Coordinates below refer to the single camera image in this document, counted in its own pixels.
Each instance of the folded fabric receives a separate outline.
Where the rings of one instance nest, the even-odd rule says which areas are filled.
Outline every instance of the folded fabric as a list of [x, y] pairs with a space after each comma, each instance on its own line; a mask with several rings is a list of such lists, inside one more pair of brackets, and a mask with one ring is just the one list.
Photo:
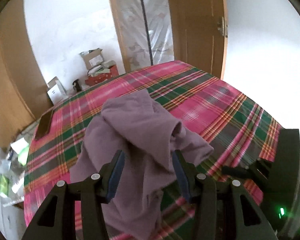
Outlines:
[[105, 222], [148, 239], [161, 222], [161, 189], [176, 179], [171, 152], [180, 149], [187, 162], [199, 165], [213, 148], [140, 90], [104, 103], [87, 127], [71, 181], [98, 172], [119, 149], [125, 166], [115, 197], [102, 205]]

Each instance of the round metal pin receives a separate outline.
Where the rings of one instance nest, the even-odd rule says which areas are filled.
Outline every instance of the round metal pin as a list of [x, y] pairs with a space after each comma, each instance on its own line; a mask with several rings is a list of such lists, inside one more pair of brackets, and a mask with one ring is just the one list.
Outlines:
[[205, 179], [207, 176], [205, 175], [205, 174], [203, 174], [203, 173], [199, 173], [199, 174], [197, 174], [197, 178], [198, 179]]
[[57, 182], [57, 186], [58, 186], [58, 187], [62, 187], [62, 186], [64, 186], [64, 184], [65, 184], [65, 181], [64, 181], [64, 180], [59, 180], [59, 181]]
[[232, 185], [236, 186], [236, 187], [239, 187], [241, 185], [241, 182], [235, 179], [235, 180], [232, 181]]
[[96, 179], [100, 179], [100, 174], [98, 174], [98, 173], [95, 173], [95, 174], [92, 174], [91, 175], [91, 179], [93, 179], [93, 180], [96, 180]]

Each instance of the transparent plastic covering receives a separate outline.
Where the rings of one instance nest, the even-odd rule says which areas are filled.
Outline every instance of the transparent plastic covering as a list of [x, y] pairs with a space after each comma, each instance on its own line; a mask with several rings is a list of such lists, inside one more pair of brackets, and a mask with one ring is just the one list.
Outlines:
[[[150, 66], [141, 0], [116, 0], [123, 43], [131, 70]], [[144, 0], [153, 63], [174, 60], [168, 0]]]

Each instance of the wooden wardrobe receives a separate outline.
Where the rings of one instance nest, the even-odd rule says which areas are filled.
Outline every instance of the wooden wardrobe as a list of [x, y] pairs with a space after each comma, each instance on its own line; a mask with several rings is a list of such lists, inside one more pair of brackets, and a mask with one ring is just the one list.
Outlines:
[[0, 147], [52, 107], [29, 42], [24, 0], [10, 0], [0, 14]]

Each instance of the table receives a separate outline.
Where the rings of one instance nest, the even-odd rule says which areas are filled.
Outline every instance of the table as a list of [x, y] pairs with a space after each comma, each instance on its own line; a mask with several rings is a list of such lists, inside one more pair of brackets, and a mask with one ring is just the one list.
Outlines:
[[[25, 219], [29, 224], [55, 183], [70, 182], [69, 168], [81, 151], [84, 132], [108, 98], [147, 89], [150, 96], [190, 130], [200, 134], [214, 153], [198, 169], [225, 181], [223, 165], [246, 166], [258, 157], [273, 161], [281, 125], [257, 103], [218, 78], [181, 61], [172, 61], [121, 75], [82, 91], [57, 106], [50, 133], [32, 141], [25, 175]], [[260, 203], [253, 181], [244, 186]], [[154, 239], [190, 239], [194, 206], [180, 196], [178, 184], [163, 189], [162, 226]], [[82, 229], [76, 203], [76, 230]], [[119, 233], [113, 239], [131, 239]]]

